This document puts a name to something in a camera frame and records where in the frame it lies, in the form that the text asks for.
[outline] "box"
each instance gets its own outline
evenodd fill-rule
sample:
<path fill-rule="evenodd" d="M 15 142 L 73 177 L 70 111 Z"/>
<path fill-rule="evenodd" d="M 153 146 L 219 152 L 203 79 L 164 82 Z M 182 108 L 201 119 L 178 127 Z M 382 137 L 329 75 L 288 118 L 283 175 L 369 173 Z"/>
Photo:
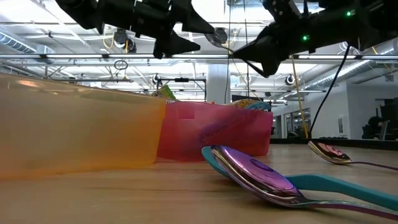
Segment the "box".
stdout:
<path fill-rule="evenodd" d="M 220 144 L 250 156 L 268 153 L 273 115 L 209 103 L 177 102 L 166 106 L 158 156 L 202 161 L 201 149 Z"/>
<path fill-rule="evenodd" d="M 0 179 L 155 161 L 165 101 L 0 74 Z"/>

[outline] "spoon handle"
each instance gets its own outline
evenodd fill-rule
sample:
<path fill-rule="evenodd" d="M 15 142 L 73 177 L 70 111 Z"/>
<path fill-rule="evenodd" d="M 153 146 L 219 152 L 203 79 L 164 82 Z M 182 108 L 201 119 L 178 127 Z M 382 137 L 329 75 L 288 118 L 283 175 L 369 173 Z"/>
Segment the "spoon handle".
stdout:
<path fill-rule="evenodd" d="M 386 166 L 386 165 L 377 164 L 377 163 L 373 163 L 373 162 L 350 162 L 350 164 L 365 164 L 365 165 L 376 166 L 376 167 L 381 167 L 381 168 L 398 171 L 398 167 L 391 167 L 391 166 Z"/>
<path fill-rule="evenodd" d="M 398 211 L 398 196 L 396 195 L 386 194 L 322 174 L 291 175 L 286 178 L 300 190 L 336 192 Z"/>
<path fill-rule="evenodd" d="M 398 221 L 398 213 L 394 213 L 393 211 L 387 212 L 385 210 L 381 210 L 380 208 L 375 208 L 370 205 L 363 205 L 360 203 L 353 202 L 339 202 L 339 201 L 313 201 L 306 203 L 307 208 L 334 208 L 334 209 L 343 209 L 354 212 L 361 212 L 369 215 L 374 215 L 377 217 L 388 218 L 391 220 Z"/>

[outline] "pink plastic container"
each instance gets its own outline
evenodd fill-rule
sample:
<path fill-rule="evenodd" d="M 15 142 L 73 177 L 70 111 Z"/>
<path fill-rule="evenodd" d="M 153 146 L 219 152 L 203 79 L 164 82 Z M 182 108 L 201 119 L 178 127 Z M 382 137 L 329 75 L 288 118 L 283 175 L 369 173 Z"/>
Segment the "pink plastic container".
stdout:
<path fill-rule="evenodd" d="M 166 105 L 157 155 L 176 161 L 202 161 L 201 149 L 220 144 L 249 154 L 268 153 L 272 113 L 209 103 Z"/>

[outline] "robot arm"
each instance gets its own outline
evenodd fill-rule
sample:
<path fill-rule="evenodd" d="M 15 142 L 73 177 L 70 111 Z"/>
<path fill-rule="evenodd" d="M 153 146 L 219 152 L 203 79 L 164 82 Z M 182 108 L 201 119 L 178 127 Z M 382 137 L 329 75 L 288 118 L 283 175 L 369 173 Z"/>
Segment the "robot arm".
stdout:
<path fill-rule="evenodd" d="M 104 32 L 109 24 L 156 39 L 154 57 L 200 50 L 200 46 L 179 37 L 173 30 L 177 22 L 182 30 L 202 34 L 214 28 L 194 10 L 191 0 L 56 0 L 57 4 L 84 29 Z"/>
<path fill-rule="evenodd" d="M 396 0 L 318 0 L 325 10 L 300 14 L 293 0 L 263 0 L 275 22 L 234 57 L 259 62 L 264 77 L 273 75 L 289 55 L 347 42 L 364 50 L 398 36 Z"/>

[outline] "table surface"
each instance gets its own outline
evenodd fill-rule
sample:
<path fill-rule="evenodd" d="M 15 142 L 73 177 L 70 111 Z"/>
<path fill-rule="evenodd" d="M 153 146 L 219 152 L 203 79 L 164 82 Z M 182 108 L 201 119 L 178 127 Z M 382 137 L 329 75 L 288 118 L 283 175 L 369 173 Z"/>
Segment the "table surface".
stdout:
<path fill-rule="evenodd" d="M 398 152 L 341 148 L 356 161 L 396 165 Z M 398 173 L 330 164 L 307 146 L 271 145 L 259 160 L 284 175 L 321 173 L 398 194 Z M 264 202 L 207 163 L 159 161 L 138 170 L 65 174 L 0 181 L 0 223 L 396 223 L 342 210 L 294 210 Z M 360 202 L 345 195 L 303 191 L 312 199 Z"/>

